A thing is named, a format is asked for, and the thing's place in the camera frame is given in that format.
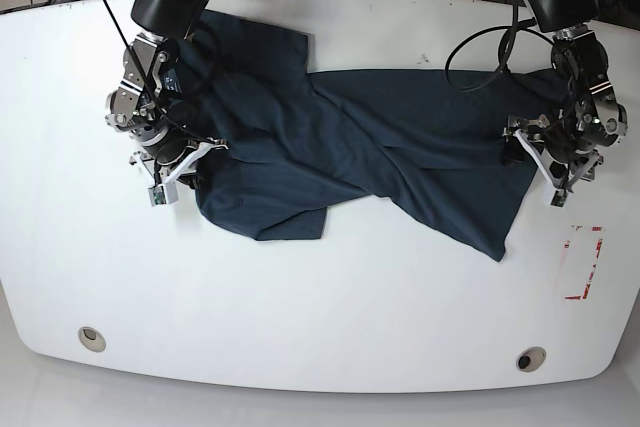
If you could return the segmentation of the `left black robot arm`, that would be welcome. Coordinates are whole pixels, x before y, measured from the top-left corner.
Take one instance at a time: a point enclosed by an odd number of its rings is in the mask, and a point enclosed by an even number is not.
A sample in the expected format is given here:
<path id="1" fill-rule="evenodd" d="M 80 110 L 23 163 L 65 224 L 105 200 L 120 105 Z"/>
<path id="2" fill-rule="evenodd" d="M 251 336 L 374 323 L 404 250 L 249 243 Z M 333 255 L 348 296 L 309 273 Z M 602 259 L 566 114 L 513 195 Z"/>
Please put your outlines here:
<path id="1" fill-rule="evenodd" d="M 534 119 L 510 117 L 504 135 L 519 156 L 535 161 L 547 183 L 547 204 L 562 207 L 578 181 L 594 180 L 601 149 L 626 135 L 627 113 L 609 80 L 605 48 L 588 26 L 597 15 L 595 1 L 523 1 L 532 17 L 517 28 L 551 35 L 551 64 L 567 83 L 567 98 Z"/>

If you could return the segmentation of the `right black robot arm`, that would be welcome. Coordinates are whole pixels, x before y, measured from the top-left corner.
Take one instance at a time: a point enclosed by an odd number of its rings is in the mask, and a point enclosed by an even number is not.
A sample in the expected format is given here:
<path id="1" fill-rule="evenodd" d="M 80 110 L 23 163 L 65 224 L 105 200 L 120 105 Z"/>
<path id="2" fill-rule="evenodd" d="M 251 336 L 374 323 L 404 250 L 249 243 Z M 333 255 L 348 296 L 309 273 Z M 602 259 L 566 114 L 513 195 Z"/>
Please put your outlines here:
<path id="1" fill-rule="evenodd" d="M 165 78 L 178 60 L 178 41 L 195 33 L 208 2 L 135 0 L 131 18 L 141 31 L 125 44 L 123 77 L 107 98 L 107 124 L 139 146 L 130 163 L 144 174 L 153 206 L 176 202 L 180 183 L 195 187 L 198 161 L 227 146 L 171 114 L 172 101 L 188 105 L 196 95 Z"/>

